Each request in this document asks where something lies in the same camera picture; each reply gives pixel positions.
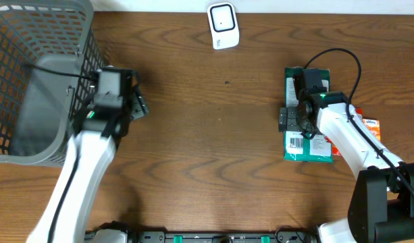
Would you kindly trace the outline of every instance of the black square outline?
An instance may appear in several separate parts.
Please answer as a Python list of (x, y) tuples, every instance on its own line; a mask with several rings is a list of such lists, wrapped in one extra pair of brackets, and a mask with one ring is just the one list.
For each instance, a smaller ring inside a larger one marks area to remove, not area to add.
[[(224, 7), (224, 6), (228, 6), (229, 7), (229, 9), (230, 9), (230, 11), (231, 11), (231, 17), (232, 17), (232, 23), (233, 23), (233, 27), (232, 28), (229, 28), (229, 29), (225, 29), (225, 30), (216, 30), (215, 29), (215, 26), (214, 26), (214, 19), (213, 19), (213, 8), (216, 8), (216, 7)], [(214, 7), (212, 7), (210, 10), (209, 10), (209, 15), (211, 16), (211, 25), (213, 26), (213, 29), (214, 29), (214, 31), (216, 31), (216, 32), (223, 32), (223, 31), (229, 31), (229, 30), (233, 30), (233, 29), (235, 29), (235, 20), (234, 20), (234, 12), (232, 11), (232, 6), (230, 5), (230, 4), (222, 4), (222, 5), (217, 5), (217, 6), (214, 6)]]

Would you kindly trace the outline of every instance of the wood grain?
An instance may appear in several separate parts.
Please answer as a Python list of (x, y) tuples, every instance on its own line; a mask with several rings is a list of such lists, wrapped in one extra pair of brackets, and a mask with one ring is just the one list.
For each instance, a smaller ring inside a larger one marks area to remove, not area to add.
[[(114, 66), (143, 77), (151, 114), (130, 133), (100, 185), (88, 228), (119, 219), (137, 229), (275, 230), (346, 216), (355, 179), (334, 164), (283, 160), (278, 111), (284, 67), (330, 47), (354, 51), (363, 77), (353, 103), (379, 119), (382, 142), (414, 162), (414, 16), (239, 14), (240, 44), (215, 51), (199, 13), (96, 13)], [(341, 53), (332, 90), (357, 68)], [(0, 242), (24, 242), (60, 169), (0, 165)]]

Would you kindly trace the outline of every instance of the white label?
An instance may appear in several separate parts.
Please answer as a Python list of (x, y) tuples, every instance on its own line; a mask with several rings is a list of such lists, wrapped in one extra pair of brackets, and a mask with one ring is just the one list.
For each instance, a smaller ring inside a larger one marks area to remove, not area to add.
[(293, 155), (302, 155), (303, 136), (301, 136), (301, 132), (286, 132), (285, 137), (286, 152)]
[[(322, 86), (328, 88), (328, 80), (322, 80)], [(294, 80), (292, 78), (286, 78), (286, 107), (296, 107), (299, 104), (299, 100), (295, 95)]]
[(326, 141), (324, 135), (315, 135), (310, 140), (310, 155), (331, 156), (331, 144)]

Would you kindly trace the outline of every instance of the green clip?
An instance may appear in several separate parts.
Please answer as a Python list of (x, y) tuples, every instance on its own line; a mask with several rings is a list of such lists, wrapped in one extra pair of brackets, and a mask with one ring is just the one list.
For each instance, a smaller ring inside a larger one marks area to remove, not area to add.
[(182, 243), (182, 236), (174, 236), (174, 243)]
[(261, 236), (261, 243), (269, 243), (269, 236)]

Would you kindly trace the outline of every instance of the barcode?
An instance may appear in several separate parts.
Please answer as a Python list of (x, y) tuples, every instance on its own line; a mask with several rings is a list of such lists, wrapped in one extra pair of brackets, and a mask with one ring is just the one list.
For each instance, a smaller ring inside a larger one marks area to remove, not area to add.
[(302, 149), (303, 148), (303, 139), (302, 138), (290, 138), (290, 148)]

